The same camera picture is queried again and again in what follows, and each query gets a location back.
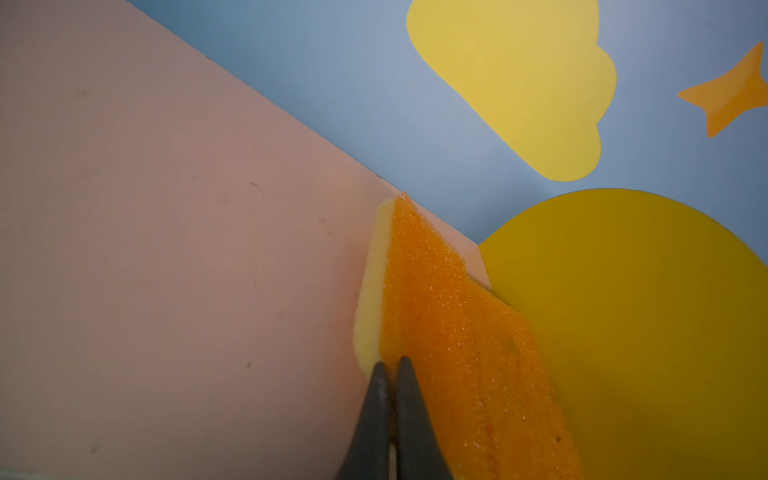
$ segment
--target yellow circle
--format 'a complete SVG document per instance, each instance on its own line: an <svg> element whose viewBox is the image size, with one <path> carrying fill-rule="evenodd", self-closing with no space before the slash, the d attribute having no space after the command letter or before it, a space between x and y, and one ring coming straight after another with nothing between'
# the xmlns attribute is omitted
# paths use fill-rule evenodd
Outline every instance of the yellow circle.
<svg viewBox="0 0 768 480"><path fill-rule="evenodd" d="M731 232L599 189L480 248L537 335L587 478L768 478L768 268Z"/></svg>

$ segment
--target blue background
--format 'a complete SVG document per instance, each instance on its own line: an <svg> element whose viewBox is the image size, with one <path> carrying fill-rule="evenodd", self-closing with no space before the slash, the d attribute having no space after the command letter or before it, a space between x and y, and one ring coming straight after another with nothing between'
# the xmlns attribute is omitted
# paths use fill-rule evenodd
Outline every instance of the blue background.
<svg viewBox="0 0 768 480"><path fill-rule="evenodd" d="M601 0L617 90L598 167L567 183L533 171L421 59L411 0L131 2L475 242L549 197L623 187L704 212L768 263L768 108L708 138L677 96L768 41L766 0Z"/></svg>

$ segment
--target pink surface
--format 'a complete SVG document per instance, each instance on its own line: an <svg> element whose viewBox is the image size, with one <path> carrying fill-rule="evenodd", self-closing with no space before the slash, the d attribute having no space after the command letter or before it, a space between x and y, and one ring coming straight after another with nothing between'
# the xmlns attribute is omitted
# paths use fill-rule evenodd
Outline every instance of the pink surface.
<svg viewBox="0 0 768 480"><path fill-rule="evenodd" d="M0 65L0 468L330 478L394 189L121 0L0 2Z"/></svg>

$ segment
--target star shape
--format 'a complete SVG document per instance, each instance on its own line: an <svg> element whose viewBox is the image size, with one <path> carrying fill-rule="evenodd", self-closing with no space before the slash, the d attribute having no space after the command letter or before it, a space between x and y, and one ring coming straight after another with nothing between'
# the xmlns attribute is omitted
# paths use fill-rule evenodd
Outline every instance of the star shape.
<svg viewBox="0 0 768 480"><path fill-rule="evenodd" d="M768 84L760 76L762 57L763 43L760 42L722 77L677 94L704 110L708 137L720 133L745 111L768 105Z"/></svg>

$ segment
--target yellow sponge edge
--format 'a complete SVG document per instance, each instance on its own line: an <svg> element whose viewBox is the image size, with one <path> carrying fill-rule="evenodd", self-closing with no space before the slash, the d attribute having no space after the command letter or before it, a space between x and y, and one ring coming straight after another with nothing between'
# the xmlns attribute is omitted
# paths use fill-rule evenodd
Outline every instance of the yellow sponge edge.
<svg viewBox="0 0 768 480"><path fill-rule="evenodd" d="M387 253L392 237L392 215L395 213L395 199L381 205L376 214L373 240L368 249L366 269L362 275L362 286L355 312L353 342L355 356L363 372L370 377L376 363L382 361L379 339L382 328L382 305L384 302L384 279L386 277Z"/></svg>

